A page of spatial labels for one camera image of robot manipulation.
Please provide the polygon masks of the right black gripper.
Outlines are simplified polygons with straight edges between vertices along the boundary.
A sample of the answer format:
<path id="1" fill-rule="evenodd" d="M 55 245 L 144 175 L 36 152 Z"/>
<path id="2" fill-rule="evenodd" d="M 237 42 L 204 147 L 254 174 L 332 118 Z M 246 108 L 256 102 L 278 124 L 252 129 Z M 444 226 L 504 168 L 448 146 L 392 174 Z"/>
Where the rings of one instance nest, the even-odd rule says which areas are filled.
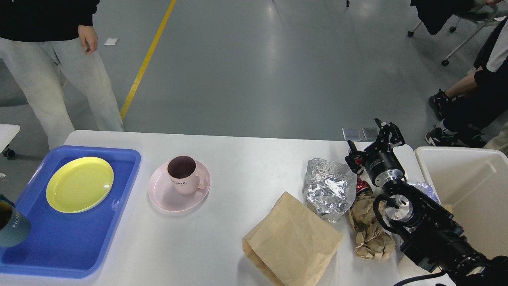
<path id="1" fill-rule="evenodd" d="M 405 145 L 401 131 L 394 123 L 374 119 L 379 127 L 376 140 L 365 151 L 359 151 L 354 141 L 347 141 L 350 148 L 344 159 L 350 170 L 361 176 L 364 170 L 376 187 L 383 187 L 394 180 L 405 180 L 405 170 L 395 155 L 393 148 Z"/>

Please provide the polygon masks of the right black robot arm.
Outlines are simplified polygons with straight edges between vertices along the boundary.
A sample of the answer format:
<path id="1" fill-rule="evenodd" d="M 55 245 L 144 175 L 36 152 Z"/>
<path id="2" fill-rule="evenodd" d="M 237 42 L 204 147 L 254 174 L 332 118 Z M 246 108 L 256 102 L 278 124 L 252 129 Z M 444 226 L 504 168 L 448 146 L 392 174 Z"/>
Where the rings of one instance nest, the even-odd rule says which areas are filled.
<path id="1" fill-rule="evenodd" d="M 463 235 L 464 229 L 439 203 L 407 183 L 405 171 L 394 154 L 405 140 L 397 125 L 375 119 L 376 140 L 365 150 L 348 141 L 345 161 L 355 174 L 366 172 L 382 193 L 373 202 L 377 221 L 402 239 L 400 250 L 427 275 L 399 281 L 411 282 L 448 275 L 457 286 L 502 286 L 507 284 L 507 257 L 486 258 Z"/>

